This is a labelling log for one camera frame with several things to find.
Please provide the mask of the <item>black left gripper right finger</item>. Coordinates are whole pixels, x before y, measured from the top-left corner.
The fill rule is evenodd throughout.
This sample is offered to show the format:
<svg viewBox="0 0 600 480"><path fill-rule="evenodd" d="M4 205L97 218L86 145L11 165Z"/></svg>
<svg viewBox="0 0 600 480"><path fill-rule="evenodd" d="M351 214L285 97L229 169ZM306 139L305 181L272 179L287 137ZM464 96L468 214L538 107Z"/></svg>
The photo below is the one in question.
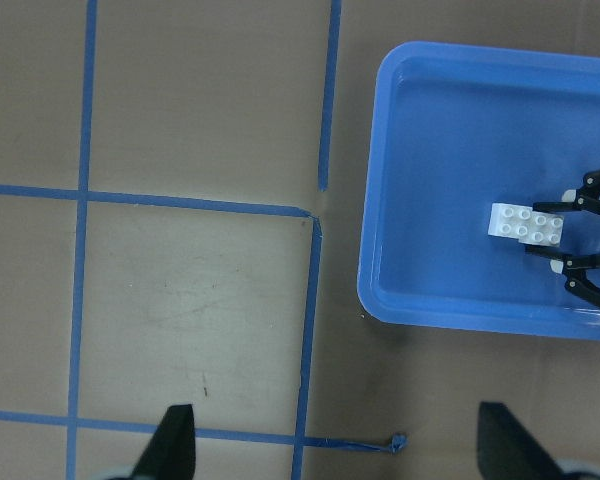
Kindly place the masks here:
<svg viewBox="0 0 600 480"><path fill-rule="evenodd" d="M562 479L563 472L507 406L481 402L478 469L483 479Z"/></svg>

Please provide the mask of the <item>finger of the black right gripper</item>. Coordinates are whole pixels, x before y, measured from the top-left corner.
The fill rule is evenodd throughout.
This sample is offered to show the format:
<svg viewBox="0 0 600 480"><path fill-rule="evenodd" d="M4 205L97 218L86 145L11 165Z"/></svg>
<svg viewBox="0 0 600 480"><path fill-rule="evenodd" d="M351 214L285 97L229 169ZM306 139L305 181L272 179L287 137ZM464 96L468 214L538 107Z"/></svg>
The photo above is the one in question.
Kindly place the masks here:
<svg viewBox="0 0 600 480"><path fill-rule="evenodd" d="M600 309L600 287L588 279L590 270L600 269L600 253L573 255L545 246L526 245L527 254L550 260L566 278L565 290Z"/></svg>
<svg viewBox="0 0 600 480"><path fill-rule="evenodd" d="M600 216L600 170L587 172L579 189L566 192L565 200L535 202L533 209L545 213L587 211Z"/></svg>

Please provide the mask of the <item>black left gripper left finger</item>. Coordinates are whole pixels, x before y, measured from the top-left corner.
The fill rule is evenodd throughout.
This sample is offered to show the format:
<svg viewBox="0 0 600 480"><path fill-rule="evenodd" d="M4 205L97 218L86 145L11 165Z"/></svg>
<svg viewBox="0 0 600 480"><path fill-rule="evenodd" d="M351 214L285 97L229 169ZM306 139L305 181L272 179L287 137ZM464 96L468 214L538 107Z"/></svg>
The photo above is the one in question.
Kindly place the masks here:
<svg viewBox="0 0 600 480"><path fill-rule="evenodd" d="M193 406L172 405L166 410L129 478L191 480L195 469Z"/></svg>

